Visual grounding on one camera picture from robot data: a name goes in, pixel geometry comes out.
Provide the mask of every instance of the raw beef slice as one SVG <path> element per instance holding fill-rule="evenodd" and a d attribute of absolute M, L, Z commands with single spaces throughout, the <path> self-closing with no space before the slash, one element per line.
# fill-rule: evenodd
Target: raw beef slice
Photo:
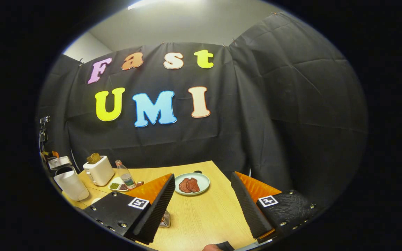
<path fill-rule="evenodd" d="M 191 192 L 199 192 L 200 188 L 198 187 L 198 181 L 196 178 L 191 178 L 189 181 L 187 181 L 187 188 Z"/>
<path fill-rule="evenodd" d="M 187 188 L 187 182 L 189 181 L 188 178 L 184 178 L 182 182 L 179 184 L 179 190 L 185 193 L 190 193 L 190 190 Z"/>

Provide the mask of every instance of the blue letter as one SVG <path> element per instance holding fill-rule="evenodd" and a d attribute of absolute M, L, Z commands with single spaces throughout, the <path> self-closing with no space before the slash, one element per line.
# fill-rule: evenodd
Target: blue letter
<path fill-rule="evenodd" d="M 160 124 L 171 124 L 176 122 L 176 117 L 173 115 L 172 98 L 174 92 L 163 91 L 159 94 L 156 103 L 153 105 L 150 98 L 145 93 L 139 93 L 133 96 L 136 101 L 137 121 L 135 127 L 146 127 L 148 121 L 145 120 L 145 115 L 152 124 L 156 124 L 159 112 L 161 112 Z"/>

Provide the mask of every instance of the white plate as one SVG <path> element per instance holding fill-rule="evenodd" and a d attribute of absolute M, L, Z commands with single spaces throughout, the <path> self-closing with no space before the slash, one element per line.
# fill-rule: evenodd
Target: white plate
<path fill-rule="evenodd" d="M 112 183 L 117 183 L 117 184 L 119 184 L 118 188 L 120 188 L 120 186 L 122 186 L 122 184 L 124 184 L 124 183 L 123 183 L 123 180 L 122 180 L 120 177 L 113 178 L 113 180 L 112 180 L 112 181 L 110 182 L 110 184 L 108 185 L 108 188 L 111 189 L 111 190 L 113 190 L 113 191 L 128 192 L 128 189 L 126 189 L 126 190 L 112 189 L 112 188 L 111 188 L 111 184 L 112 184 Z"/>
<path fill-rule="evenodd" d="M 184 178 L 196 178 L 198 180 L 198 187 L 200 188 L 200 191 L 199 192 L 190 192 L 190 193 L 182 192 L 179 189 L 179 184 L 183 181 Z M 201 173 L 184 173 L 184 174 L 177 176 L 174 179 L 174 184 L 176 185 L 176 187 L 174 188 L 175 192 L 180 193 L 182 195 L 191 196 L 191 195 L 197 195 L 197 194 L 200 194 L 200 193 L 206 191 L 210 185 L 210 180 L 209 180 L 209 178 L 207 178 L 206 175 L 201 174 Z"/>

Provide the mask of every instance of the green spice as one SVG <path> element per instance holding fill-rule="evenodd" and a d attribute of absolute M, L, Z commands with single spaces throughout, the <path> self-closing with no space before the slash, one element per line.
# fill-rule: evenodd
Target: green spice
<path fill-rule="evenodd" d="M 118 184 L 118 183 L 111 183 L 110 188 L 111 188 L 111 189 L 117 189 L 117 188 L 118 188 L 118 186 L 119 186 L 119 184 Z"/>

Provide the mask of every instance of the table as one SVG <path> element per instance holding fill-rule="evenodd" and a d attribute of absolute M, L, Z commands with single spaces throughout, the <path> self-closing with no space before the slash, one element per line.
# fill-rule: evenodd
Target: table
<path fill-rule="evenodd" d="M 160 227 L 153 243 L 141 244 L 160 251 L 201 251 L 207 244 L 225 241 L 235 249 L 254 243 L 255 240 L 252 238 L 230 181 L 214 162 L 174 167 L 129 168 L 134 180 L 144 181 L 145 184 L 168 173 L 174 173 L 177 177 L 195 170 L 200 170 L 210 179 L 207 191 L 195 196 L 174 192 L 167 207 L 167 211 L 171 214 L 171 227 Z M 116 170 L 115 173 L 113 178 L 118 177 Z M 81 172 L 79 178 L 89 190 L 88 198 L 77 202 L 62 193 L 74 206 L 84 209 L 91 205 L 94 199 L 111 192 L 108 188 L 109 183 L 105 186 L 96 186 L 85 172 Z"/>

